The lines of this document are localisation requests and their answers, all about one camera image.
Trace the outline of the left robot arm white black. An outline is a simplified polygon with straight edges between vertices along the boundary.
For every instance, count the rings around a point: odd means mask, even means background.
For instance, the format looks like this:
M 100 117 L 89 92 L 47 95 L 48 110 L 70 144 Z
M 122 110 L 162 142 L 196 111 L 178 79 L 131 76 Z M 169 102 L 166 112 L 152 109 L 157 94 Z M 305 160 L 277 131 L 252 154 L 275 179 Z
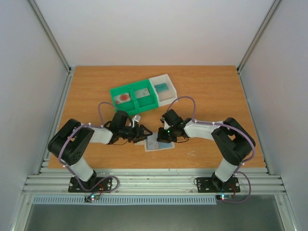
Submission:
M 72 173 L 83 190 L 91 192 L 100 182 L 97 181 L 96 172 L 83 157 L 88 144 L 114 145 L 119 139 L 132 143 L 143 141 L 153 132 L 140 125 L 139 120 L 139 115 L 131 118 L 121 110 L 100 127 L 69 119 L 49 141 L 48 151 Z

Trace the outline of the beige card holder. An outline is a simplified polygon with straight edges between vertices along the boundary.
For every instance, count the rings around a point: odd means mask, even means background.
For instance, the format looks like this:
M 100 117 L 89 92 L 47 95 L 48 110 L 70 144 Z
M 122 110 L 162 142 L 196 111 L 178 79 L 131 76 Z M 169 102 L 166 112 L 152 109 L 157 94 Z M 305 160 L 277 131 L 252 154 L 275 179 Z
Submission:
M 156 132 L 153 135 L 147 137 L 147 139 L 137 142 L 134 145 L 144 146 L 144 150 L 146 152 L 175 148 L 175 144 L 173 142 L 171 143 L 158 142 L 157 138 L 158 138 L 158 133 Z

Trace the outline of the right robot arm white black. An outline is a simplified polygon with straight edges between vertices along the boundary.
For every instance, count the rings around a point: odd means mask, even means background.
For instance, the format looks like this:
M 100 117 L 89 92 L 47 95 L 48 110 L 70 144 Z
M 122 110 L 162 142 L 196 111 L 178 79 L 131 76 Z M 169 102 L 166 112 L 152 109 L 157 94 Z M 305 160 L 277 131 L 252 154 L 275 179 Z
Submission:
M 177 142 L 179 137 L 186 140 L 201 138 L 212 140 L 222 154 L 222 161 L 210 178 L 209 186 L 221 192 L 229 186 L 233 174 L 249 155 L 255 155 L 256 143 L 243 127 L 232 117 L 223 122 L 182 119 L 174 110 L 162 115 L 163 127 L 158 129 L 158 142 Z

